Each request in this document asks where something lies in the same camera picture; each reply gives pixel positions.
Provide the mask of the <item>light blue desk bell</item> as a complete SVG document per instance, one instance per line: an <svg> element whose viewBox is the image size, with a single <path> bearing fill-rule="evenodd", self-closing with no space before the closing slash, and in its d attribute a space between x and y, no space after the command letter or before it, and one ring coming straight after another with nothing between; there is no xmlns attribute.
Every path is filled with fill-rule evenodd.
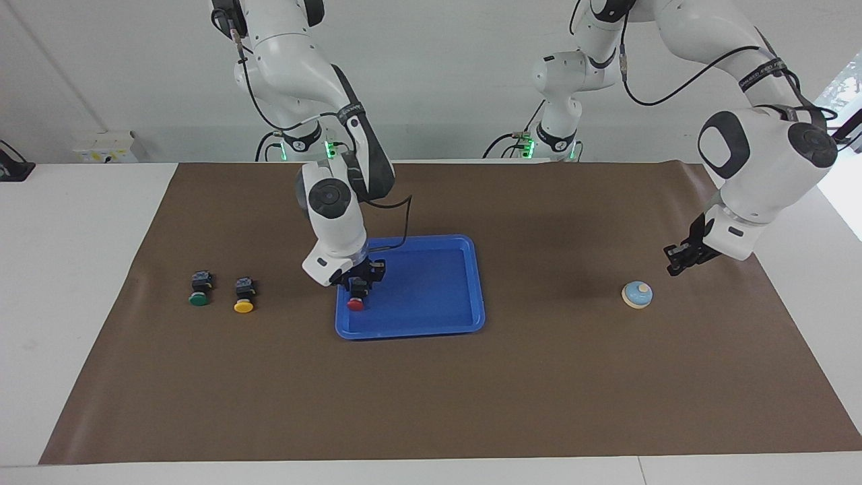
<svg viewBox="0 0 862 485"><path fill-rule="evenodd" d="M652 286L642 280L633 280L623 286L622 300L631 308L644 309L650 306L655 297Z"/></svg>

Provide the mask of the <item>yellow push button switch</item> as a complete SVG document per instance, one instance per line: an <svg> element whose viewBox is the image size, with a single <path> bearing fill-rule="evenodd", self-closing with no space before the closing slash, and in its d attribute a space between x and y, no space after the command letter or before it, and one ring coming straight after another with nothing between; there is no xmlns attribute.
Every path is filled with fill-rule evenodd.
<svg viewBox="0 0 862 485"><path fill-rule="evenodd" d="M255 309L255 298L257 291L255 281L249 277L240 277L234 283L235 304L234 310L237 313L250 313Z"/></svg>

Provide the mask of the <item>green push button switch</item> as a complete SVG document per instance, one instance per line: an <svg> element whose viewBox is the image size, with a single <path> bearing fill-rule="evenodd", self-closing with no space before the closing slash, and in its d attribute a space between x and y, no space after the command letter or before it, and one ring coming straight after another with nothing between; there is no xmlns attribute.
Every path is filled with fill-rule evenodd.
<svg viewBox="0 0 862 485"><path fill-rule="evenodd" d="M191 294L188 301L192 306L207 306L209 294L213 290L213 276L209 270L197 271L191 277Z"/></svg>

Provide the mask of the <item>blue plastic tray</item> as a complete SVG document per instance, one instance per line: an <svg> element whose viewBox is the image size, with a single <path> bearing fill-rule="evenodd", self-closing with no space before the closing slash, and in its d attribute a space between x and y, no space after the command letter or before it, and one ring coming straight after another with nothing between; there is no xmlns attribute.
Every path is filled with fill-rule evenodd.
<svg viewBox="0 0 862 485"><path fill-rule="evenodd" d="M375 283L364 308L348 308L349 292L337 291L335 331L351 340L474 333L486 324L486 306L476 247L465 234L372 238L373 260L386 274Z"/></svg>

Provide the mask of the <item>brown table mat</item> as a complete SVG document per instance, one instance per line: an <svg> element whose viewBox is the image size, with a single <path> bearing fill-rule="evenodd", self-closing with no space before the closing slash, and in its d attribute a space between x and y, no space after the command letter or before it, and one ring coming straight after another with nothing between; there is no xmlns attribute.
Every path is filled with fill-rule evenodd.
<svg viewBox="0 0 862 485"><path fill-rule="evenodd" d="M176 169L40 463L862 451L756 258L666 273L715 189L701 166L398 166L412 233L474 240L486 323L366 343L300 267L296 172Z"/></svg>

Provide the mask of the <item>white wall outlet box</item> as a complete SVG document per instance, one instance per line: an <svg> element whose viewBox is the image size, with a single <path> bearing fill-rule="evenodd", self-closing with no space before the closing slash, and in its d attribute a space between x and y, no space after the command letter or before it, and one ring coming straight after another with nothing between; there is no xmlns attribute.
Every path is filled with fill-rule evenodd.
<svg viewBox="0 0 862 485"><path fill-rule="evenodd" d="M78 162L88 164L135 164L147 160L141 142L131 131L92 134L92 138L75 141L73 154Z"/></svg>

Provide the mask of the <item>black table clamp mount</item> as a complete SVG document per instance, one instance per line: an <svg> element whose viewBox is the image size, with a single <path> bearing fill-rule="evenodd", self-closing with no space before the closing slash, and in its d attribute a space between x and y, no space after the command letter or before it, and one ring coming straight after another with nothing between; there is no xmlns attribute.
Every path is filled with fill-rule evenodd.
<svg viewBox="0 0 862 485"><path fill-rule="evenodd" d="M12 145L0 139L0 182L25 181L35 166Z"/></svg>

